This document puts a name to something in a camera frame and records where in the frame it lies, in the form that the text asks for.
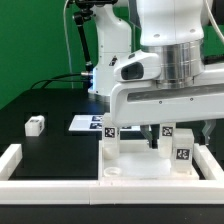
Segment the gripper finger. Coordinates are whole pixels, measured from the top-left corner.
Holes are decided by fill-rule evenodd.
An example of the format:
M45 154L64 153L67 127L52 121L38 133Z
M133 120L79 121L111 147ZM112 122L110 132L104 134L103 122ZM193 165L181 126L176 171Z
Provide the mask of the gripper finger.
M202 133L205 139L205 145L209 144L210 141L210 135L213 132L214 128L216 126L216 120L211 119L211 120L205 120L205 125L202 129Z
M152 133L152 128L150 125L141 125L140 126L141 134L148 141L148 145L152 149L157 148L157 140Z

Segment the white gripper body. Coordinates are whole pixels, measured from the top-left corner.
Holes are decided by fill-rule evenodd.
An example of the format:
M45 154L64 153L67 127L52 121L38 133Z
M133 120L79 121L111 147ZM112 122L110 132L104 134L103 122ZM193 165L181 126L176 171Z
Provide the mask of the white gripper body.
M224 62L191 50L137 51L118 60L110 114L118 127L224 118Z

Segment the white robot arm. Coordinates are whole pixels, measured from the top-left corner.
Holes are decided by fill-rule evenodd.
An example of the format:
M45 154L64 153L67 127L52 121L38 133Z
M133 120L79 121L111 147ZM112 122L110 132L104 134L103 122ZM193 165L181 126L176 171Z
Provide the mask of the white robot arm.
M202 62L206 0L137 0L140 49L93 72L109 98L112 124L150 125L224 118L224 63Z

